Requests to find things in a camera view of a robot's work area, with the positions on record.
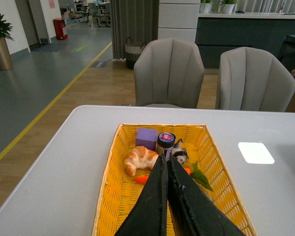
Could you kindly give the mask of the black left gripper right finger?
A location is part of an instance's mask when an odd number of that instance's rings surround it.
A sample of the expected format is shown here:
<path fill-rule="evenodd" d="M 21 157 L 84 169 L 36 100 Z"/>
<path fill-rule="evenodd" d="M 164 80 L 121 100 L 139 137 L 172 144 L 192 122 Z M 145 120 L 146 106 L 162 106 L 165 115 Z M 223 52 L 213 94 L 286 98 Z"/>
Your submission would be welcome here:
<path fill-rule="evenodd" d="M 176 236 L 242 236 L 175 157 L 168 165 L 168 202 Z"/>

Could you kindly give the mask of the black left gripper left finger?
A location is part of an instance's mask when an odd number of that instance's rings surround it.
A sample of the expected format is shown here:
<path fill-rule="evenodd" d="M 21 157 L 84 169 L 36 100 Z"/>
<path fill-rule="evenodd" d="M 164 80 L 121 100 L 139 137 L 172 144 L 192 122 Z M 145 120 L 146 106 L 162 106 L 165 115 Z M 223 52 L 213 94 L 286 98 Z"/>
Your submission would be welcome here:
<path fill-rule="evenodd" d="M 117 236 L 165 236 L 167 234 L 168 168 L 164 155 L 157 158 L 134 207 Z"/>

